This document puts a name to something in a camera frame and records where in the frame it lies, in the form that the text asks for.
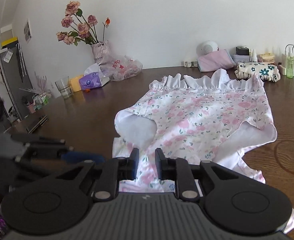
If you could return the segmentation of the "clear drinking glass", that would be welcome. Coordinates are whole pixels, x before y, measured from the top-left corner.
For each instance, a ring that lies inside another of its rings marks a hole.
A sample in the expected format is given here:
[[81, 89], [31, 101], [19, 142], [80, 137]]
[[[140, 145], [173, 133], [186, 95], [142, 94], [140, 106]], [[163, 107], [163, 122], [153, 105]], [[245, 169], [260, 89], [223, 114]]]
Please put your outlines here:
[[68, 99], [73, 95], [70, 78], [68, 76], [59, 79], [55, 84], [63, 99]]

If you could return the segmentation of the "folded pink towel cloth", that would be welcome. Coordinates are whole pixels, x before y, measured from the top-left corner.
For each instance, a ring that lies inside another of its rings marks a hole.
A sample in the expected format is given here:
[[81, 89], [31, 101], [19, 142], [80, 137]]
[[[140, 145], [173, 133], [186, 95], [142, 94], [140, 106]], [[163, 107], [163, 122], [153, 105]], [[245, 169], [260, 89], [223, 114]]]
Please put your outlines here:
[[213, 51], [198, 58], [200, 72], [214, 72], [218, 69], [230, 69], [235, 66], [229, 52], [225, 49]]

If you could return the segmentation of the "white wall charger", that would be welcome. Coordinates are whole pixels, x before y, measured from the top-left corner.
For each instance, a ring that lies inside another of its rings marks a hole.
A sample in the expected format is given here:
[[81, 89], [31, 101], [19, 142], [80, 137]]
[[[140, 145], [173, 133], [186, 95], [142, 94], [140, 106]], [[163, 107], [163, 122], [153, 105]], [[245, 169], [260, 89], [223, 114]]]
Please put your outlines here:
[[287, 64], [287, 58], [288, 58], [288, 55], [286, 55], [286, 54], [281, 55], [281, 65], [285, 68], [286, 68], [286, 64]]

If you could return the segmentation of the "pink artificial flower bouquet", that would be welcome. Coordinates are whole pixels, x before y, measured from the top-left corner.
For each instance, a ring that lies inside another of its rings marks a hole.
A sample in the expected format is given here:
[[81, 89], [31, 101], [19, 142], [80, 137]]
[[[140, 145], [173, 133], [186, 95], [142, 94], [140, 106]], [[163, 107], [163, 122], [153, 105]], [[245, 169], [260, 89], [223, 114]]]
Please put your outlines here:
[[65, 16], [61, 20], [62, 27], [67, 31], [59, 31], [56, 33], [57, 40], [64, 44], [75, 46], [79, 42], [84, 42], [90, 46], [103, 44], [105, 42], [105, 32], [109, 27], [111, 20], [107, 17], [103, 24], [103, 34], [101, 40], [98, 38], [96, 25], [98, 20], [94, 15], [84, 17], [83, 11], [80, 9], [79, 1], [70, 1], [66, 5]]

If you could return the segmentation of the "green spray bottle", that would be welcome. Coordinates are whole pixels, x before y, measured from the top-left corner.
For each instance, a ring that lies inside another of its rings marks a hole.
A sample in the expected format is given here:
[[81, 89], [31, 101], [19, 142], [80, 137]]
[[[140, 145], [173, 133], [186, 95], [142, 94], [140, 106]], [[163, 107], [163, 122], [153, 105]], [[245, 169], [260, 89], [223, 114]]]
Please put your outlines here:
[[293, 56], [292, 47], [289, 47], [287, 61], [286, 61], [286, 76], [292, 79], [293, 74], [294, 74], [294, 56]]

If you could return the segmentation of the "stack of snack packets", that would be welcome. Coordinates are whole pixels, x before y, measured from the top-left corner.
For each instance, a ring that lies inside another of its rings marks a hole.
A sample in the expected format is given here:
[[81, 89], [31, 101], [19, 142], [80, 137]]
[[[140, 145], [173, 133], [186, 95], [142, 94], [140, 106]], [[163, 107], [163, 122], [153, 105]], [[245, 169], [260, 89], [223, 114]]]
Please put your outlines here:
[[259, 62], [274, 64], [275, 63], [275, 54], [273, 54], [273, 53], [259, 54], [257, 59]]

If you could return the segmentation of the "clear printed plastic bag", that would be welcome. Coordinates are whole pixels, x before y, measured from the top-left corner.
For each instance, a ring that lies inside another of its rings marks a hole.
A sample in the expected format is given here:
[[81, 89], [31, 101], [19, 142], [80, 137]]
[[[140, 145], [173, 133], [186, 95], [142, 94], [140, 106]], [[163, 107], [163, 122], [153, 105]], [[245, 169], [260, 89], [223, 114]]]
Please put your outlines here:
[[104, 76], [111, 81], [123, 81], [137, 76], [143, 69], [143, 64], [128, 56], [106, 55], [99, 64]]

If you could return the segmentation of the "teal flower folded cloth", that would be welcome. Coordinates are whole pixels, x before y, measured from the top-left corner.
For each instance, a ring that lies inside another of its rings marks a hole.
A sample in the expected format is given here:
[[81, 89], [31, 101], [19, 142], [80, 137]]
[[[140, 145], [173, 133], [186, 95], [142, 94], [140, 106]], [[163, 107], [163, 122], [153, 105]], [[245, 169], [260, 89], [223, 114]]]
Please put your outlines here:
[[257, 75], [262, 81], [278, 82], [281, 79], [278, 67], [265, 62], [239, 62], [235, 75], [238, 79], [247, 80]]

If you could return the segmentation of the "pink floral ruffled garment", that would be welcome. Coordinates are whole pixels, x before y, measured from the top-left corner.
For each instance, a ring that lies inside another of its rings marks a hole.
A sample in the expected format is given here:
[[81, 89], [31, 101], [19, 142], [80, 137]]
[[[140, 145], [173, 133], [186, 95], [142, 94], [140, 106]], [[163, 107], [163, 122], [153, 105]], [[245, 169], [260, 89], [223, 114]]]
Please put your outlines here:
[[114, 157], [139, 149], [136, 178], [120, 182], [123, 192], [174, 190], [173, 181], [157, 178], [157, 148], [168, 158], [213, 161], [264, 183], [262, 172], [243, 156], [277, 137], [263, 81], [232, 80], [223, 69], [199, 79], [177, 74], [153, 81], [142, 98], [116, 114], [114, 125]]

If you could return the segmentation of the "small white bottle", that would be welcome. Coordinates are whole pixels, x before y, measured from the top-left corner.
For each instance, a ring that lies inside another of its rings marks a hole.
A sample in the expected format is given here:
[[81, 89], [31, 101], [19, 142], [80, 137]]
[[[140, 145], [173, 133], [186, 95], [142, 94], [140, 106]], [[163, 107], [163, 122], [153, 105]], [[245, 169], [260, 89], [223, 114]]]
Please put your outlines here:
[[257, 61], [258, 61], [258, 59], [257, 59], [257, 54], [256, 54], [256, 50], [255, 50], [255, 49], [253, 49], [253, 50], [251, 51], [251, 59], [250, 59], [250, 61], [251, 61], [251, 62], [257, 62]]

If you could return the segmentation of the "purple tissue pack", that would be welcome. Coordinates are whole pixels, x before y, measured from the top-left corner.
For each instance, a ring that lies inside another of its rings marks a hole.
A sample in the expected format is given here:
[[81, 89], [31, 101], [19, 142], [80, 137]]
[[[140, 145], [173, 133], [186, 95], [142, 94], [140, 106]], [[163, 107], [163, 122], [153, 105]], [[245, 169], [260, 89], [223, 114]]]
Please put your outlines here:
[[108, 76], [105, 76], [100, 69], [99, 64], [95, 63], [89, 66], [83, 75], [79, 75], [70, 79], [70, 85], [74, 92], [80, 90], [87, 91], [95, 88], [100, 88], [110, 81]]

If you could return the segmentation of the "white socket adapter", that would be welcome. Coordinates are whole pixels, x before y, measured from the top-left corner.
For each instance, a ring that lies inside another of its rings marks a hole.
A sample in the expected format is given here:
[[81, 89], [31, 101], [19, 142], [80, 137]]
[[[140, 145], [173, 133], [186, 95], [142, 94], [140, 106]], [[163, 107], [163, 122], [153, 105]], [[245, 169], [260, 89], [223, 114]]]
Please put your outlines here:
[[198, 64], [198, 61], [183, 61], [183, 66], [184, 67], [187, 67], [187, 68], [191, 68], [191, 67], [198, 67], [199, 64]]

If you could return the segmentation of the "grey refrigerator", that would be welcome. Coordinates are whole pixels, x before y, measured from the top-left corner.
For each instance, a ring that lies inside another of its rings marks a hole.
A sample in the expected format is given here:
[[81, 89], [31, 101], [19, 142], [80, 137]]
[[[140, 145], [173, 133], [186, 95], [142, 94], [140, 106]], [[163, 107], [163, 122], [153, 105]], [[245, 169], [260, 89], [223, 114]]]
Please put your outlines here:
[[17, 38], [7, 41], [0, 50], [0, 73], [14, 112], [20, 120], [24, 120], [30, 114], [28, 105], [33, 102], [33, 86]]

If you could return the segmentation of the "small black box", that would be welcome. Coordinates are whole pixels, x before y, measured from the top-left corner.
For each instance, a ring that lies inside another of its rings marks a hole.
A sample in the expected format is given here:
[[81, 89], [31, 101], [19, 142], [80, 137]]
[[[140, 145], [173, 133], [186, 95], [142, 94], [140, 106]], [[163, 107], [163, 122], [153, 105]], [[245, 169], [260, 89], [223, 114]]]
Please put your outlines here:
[[249, 56], [250, 55], [250, 49], [246, 46], [237, 46], [236, 47], [236, 54], [242, 55], [242, 56]]

